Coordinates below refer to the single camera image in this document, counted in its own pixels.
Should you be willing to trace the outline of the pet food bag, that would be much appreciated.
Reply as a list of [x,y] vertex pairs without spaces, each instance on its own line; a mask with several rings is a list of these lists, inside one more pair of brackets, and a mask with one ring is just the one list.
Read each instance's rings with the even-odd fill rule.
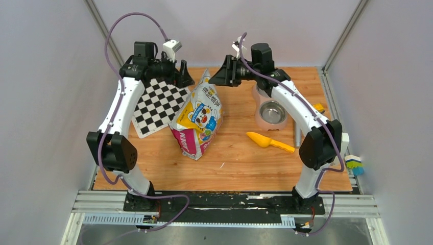
[[210,78],[206,69],[169,124],[182,155],[193,160],[204,155],[223,121],[222,103]]

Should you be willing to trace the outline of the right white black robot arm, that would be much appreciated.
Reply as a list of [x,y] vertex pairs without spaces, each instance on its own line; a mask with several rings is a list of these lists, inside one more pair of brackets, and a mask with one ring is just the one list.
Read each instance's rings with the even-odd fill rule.
[[318,112],[299,92],[290,76],[276,68],[272,49],[267,43],[251,46],[251,60],[243,56],[243,46],[235,42],[238,55],[226,55],[223,65],[209,82],[217,86],[237,87],[243,80],[254,80],[259,89],[278,102],[300,126],[304,141],[299,148],[303,170],[294,187],[292,208],[304,213],[312,206],[311,198],[319,192],[323,173],[336,158],[342,161],[342,124]]

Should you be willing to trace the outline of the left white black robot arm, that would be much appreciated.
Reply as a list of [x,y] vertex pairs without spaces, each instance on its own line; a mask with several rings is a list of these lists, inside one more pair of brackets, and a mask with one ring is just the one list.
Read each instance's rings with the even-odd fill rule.
[[137,205],[144,211],[156,206],[154,187],[137,166],[137,149],[128,140],[130,121],[138,100],[145,91],[145,84],[155,79],[178,88],[194,83],[187,70],[187,62],[181,60],[176,68],[175,54],[181,48],[180,41],[168,39],[162,45],[161,57],[153,42],[135,42],[134,54],[115,73],[118,87],[106,118],[95,132],[88,132],[86,142],[96,165],[110,184],[122,181],[128,193],[137,196]]

